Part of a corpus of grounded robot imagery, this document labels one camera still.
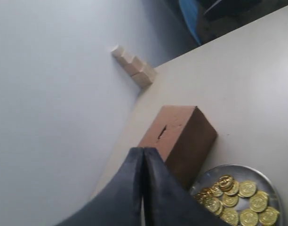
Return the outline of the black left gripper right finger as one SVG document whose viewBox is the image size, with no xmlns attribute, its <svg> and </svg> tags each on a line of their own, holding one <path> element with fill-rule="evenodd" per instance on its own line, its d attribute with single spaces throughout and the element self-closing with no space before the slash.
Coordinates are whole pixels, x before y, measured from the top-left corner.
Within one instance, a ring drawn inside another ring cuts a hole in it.
<svg viewBox="0 0 288 226">
<path fill-rule="evenodd" d="M 171 175 L 155 148 L 144 148 L 144 217 L 147 226 L 227 226 Z"/>
</svg>

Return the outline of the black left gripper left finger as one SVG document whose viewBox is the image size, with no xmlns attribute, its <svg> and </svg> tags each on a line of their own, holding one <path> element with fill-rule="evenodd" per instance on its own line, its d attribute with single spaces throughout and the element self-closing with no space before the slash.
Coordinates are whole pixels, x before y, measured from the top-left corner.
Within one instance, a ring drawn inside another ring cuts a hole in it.
<svg viewBox="0 0 288 226">
<path fill-rule="evenodd" d="M 88 204 L 60 226 L 139 226 L 142 205 L 142 148 L 131 148 L 118 172 Z"/>
</svg>

